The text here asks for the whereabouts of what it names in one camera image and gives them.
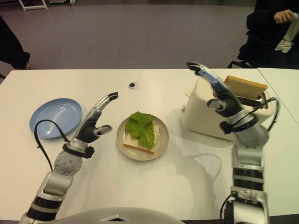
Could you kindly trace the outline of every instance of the light blue plate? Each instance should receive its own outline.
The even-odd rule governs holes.
[[[54,121],[67,134],[80,124],[82,109],[80,104],[73,99],[60,98],[51,100],[40,106],[33,113],[29,123],[30,130],[34,133],[37,122],[44,119]],[[57,138],[60,136],[60,133],[53,123],[44,121],[38,125],[37,135],[42,138]]]

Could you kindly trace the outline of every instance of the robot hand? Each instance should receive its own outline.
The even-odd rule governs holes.
[[[220,123],[225,134],[234,132],[237,136],[233,153],[233,179],[231,194],[226,202],[225,223],[269,223],[267,194],[263,192],[263,152],[269,136],[268,130],[258,124],[257,117],[243,109],[239,99],[213,72],[202,64],[187,63],[196,75],[207,80],[217,99],[211,99],[207,106],[227,118]]]
[[[55,160],[54,170],[44,178],[28,212],[21,218],[21,224],[45,224],[55,220],[74,175],[82,167],[82,158],[91,158],[93,155],[94,149],[89,147],[88,143],[111,131],[109,125],[98,128],[95,125],[102,110],[117,97],[117,92],[111,93],[93,106],[72,140],[63,145],[63,151]]]

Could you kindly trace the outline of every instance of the black clothing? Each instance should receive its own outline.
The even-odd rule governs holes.
[[[11,64],[15,69],[25,68],[30,54],[24,52],[19,40],[0,16],[0,61]]]
[[[248,40],[240,48],[238,56],[240,60],[247,60],[252,65],[259,64],[259,67],[270,67],[274,62],[278,62],[278,55],[279,57],[285,56],[288,60],[290,55],[299,52],[299,35],[293,41],[295,50],[289,56],[287,56],[288,53],[281,55],[282,52],[275,52],[275,48],[285,36],[291,23],[277,24],[274,21],[274,15],[287,9],[298,13],[299,0],[257,0],[254,12],[247,17]]]

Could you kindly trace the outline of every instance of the green lettuce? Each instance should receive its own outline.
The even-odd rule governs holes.
[[[133,113],[126,124],[126,130],[144,146],[148,148],[155,146],[153,116],[150,114],[140,112]]]

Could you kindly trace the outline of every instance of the white toaster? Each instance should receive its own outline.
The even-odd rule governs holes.
[[[186,95],[189,100],[182,109],[182,122],[186,128],[222,139],[236,140],[234,133],[224,134],[220,128],[220,123],[225,121],[225,118],[207,107],[207,101],[215,97],[211,85],[206,80],[199,78],[194,89],[187,91]],[[244,109],[251,111],[255,106],[264,103],[270,96],[265,91],[259,98],[254,100],[238,98]],[[254,114],[258,117],[258,123],[261,124],[273,114],[273,106],[272,104],[266,104],[263,109],[257,110]]]

